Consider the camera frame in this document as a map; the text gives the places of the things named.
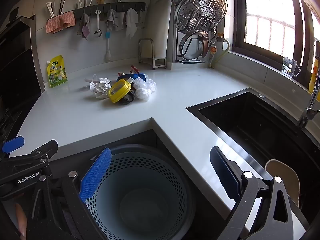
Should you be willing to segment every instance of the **white cutting board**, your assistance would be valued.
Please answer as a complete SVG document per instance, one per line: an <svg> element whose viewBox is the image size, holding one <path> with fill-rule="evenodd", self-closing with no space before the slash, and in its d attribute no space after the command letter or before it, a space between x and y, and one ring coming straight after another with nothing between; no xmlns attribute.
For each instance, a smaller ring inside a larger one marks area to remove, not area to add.
<svg viewBox="0 0 320 240"><path fill-rule="evenodd" d="M148 7L143 38L153 39L156 58L165 58L167 54L170 12L170 0L158 0ZM141 56L152 57L149 41L141 42Z"/></svg>

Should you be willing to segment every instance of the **brown window frame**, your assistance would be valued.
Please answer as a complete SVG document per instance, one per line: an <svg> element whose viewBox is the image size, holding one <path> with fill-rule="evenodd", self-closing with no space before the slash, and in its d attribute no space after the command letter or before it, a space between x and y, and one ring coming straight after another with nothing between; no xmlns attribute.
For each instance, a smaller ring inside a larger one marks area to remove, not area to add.
<svg viewBox="0 0 320 240"><path fill-rule="evenodd" d="M311 11L303 0L301 0L303 15L305 21L305 33L303 33L303 19L299 0L292 0L295 17L295 45L293 52L293 59L298 62L300 66L303 56L303 63L301 73L294 77L296 81L308 88L311 73L308 71L310 41L313 37L313 23ZM234 37L232 44L232 51L243 54L245 56L263 62L277 70L282 70L283 56L276 54L270 50L261 48L244 42L246 29L246 0L235 0L235 26ZM305 37L305 49L303 51L303 38Z"/></svg>

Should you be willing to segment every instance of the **glass mug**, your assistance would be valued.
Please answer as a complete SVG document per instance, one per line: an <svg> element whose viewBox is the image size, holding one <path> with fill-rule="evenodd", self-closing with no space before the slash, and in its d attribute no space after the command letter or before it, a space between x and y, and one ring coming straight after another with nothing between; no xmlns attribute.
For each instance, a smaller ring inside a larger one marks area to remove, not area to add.
<svg viewBox="0 0 320 240"><path fill-rule="evenodd" d="M299 68L298 74L294 75L294 71L296 67ZM287 75L288 77L296 77L300 74L301 68L297 65L297 62L294 59L289 59L288 57L283 57L283 64L282 64L282 73Z"/></svg>

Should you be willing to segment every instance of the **pink towel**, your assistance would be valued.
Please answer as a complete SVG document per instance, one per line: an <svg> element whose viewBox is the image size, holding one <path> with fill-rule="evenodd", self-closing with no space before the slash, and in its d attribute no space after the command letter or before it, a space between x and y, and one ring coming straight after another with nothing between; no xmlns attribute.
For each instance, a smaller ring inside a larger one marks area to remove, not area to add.
<svg viewBox="0 0 320 240"><path fill-rule="evenodd" d="M73 14L73 11L70 11L49 19L45 26L45 30L47 33L56 33L63 30L64 28L68 28L75 25L75 16Z"/></svg>

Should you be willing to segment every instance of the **gray cloth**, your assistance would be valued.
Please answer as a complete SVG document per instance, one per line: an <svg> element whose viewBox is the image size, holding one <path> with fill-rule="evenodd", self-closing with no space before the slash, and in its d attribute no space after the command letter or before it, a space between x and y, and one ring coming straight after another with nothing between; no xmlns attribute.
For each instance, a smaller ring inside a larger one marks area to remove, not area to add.
<svg viewBox="0 0 320 240"><path fill-rule="evenodd" d="M122 30L123 27L123 19L124 19L124 12L117 13L115 10L110 9L107 14L107 30L115 30L119 31Z"/></svg>
<svg viewBox="0 0 320 240"><path fill-rule="evenodd" d="M79 29L77 34L82 36L82 38L86 39L89 34L89 27L87 26L87 24L89 23L89 16L87 14L83 14L80 20L80 25L79 25Z"/></svg>

